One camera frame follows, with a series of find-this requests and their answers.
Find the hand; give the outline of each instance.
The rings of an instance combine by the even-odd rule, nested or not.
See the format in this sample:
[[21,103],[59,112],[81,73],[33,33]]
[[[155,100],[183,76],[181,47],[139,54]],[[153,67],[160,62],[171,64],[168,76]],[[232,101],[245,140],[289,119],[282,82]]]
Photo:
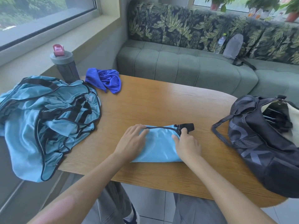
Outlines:
[[113,154],[117,155],[124,162],[133,161],[141,152],[145,145],[145,136],[150,131],[145,129],[139,135],[140,131],[146,126],[137,124],[129,127],[123,137],[120,139]]
[[186,128],[183,128],[180,139],[176,135],[172,135],[172,139],[176,144],[176,152],[185,163],[193,157],[200,156],[202,149],[198,141],[188,134]]

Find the wooden table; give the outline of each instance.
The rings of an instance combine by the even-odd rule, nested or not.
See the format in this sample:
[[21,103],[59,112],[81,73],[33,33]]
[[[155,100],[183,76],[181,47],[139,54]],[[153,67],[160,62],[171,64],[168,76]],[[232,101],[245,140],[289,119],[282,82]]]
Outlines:
[[[237,152],[211,132],[211,126],[229,114],[235,97],[214,90],[125,75],[121,75],[121,80],[119,94],[97,91],[102,102],[102,118],[97,130],[72,149],[59,170],[87,174],[114,151],[132,125],[194,123],[195,131],[190,134],[201,143],[202,156],[251,201],[259,207],[269,207],[286,200],[266,190]],[[228,123],[218,129],[227,135]],[[212,199],[203,183],[182,162],[130,163],[112,180]]]

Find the leaf pattern backrest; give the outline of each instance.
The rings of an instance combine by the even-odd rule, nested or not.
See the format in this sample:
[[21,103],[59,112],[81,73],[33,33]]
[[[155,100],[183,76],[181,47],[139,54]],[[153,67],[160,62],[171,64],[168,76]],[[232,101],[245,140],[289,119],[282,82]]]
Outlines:
[[299,27],[285,22],[271,22],[250,58],[299,65]]
[[298,64],[298,29],[286,24],[242,17],[237,14],[184,8],[133,0],[128,8],[129,38],[133,40],[213,52],[236,34],[244,36],[239,56]]

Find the blue bag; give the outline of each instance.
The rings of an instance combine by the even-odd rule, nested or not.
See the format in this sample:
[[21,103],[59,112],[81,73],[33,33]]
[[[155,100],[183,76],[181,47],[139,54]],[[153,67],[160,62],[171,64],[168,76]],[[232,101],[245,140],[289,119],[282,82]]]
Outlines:
[[174,134],[180,138],[181,129],[183,128],[187,128],[189,133],[194,130],[194,124],[188,123],[166,127],[147,126],[146,129],[150,129],[150,131],[146,135],[145,146],[133,162],[181,162],[171,136]]
[[23,180],[49,180],[64,154],[86,138],[100,119],[97,92],[46,76],[24,78],[0,96],[0,136],[14,173]]

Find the gray pants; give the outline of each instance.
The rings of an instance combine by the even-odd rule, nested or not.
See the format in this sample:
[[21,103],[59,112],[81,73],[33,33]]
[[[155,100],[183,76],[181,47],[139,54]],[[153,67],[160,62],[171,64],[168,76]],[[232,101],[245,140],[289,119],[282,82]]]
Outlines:
[[[173,224],[227,224],[213,200],[174,194]],[[119,182],[110,181],[82,224],[124,224],[132,211],[131,201]]]

